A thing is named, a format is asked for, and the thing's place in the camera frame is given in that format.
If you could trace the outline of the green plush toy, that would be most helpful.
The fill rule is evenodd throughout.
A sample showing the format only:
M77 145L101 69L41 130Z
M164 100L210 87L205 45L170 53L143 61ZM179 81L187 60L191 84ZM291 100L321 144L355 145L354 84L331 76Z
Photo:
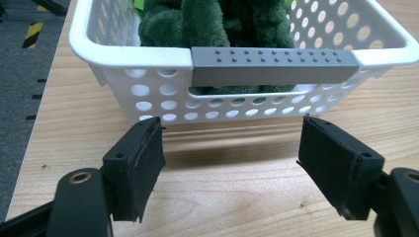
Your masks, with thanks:
M144 0L144 46L293 48L286 0Z

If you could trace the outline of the white perforated plastic basket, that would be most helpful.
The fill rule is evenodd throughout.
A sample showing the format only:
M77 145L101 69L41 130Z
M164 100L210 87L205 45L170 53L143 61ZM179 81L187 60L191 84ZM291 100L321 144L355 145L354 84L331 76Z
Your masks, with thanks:
M319 115L365 80L419 61L419 42L377 0L293 0L288 17L290 49L148 47L132 0L79 0L69 42L131 123Z

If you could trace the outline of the yellow black hazard tape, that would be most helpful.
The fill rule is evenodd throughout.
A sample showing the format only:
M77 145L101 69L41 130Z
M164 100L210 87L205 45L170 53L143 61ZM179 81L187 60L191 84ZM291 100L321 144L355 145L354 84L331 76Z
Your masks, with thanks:
M35 48L42 28L43 22L31 23L23 41L22 48Z

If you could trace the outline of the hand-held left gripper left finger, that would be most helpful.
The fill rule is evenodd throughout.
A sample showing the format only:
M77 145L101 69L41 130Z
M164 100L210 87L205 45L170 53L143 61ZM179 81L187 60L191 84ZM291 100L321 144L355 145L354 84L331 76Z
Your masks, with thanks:
M137 122L103 157L114 221L142 221L148 199L166 165L160 118Z

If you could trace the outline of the dark metal stand leg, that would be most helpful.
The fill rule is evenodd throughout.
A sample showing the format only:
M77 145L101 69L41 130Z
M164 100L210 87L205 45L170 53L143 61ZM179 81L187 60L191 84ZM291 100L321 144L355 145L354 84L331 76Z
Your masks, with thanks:
M65 16L68 11L66 7L54 2L53 0L32 0L32 1L44 7L55 16Z

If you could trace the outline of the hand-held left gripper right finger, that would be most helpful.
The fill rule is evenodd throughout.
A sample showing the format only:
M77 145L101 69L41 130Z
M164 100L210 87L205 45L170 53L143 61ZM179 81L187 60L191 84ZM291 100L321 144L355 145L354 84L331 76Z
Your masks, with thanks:
M347 220L369 216L370 183L380 178L384 158L339 126L303 118L297 163Z

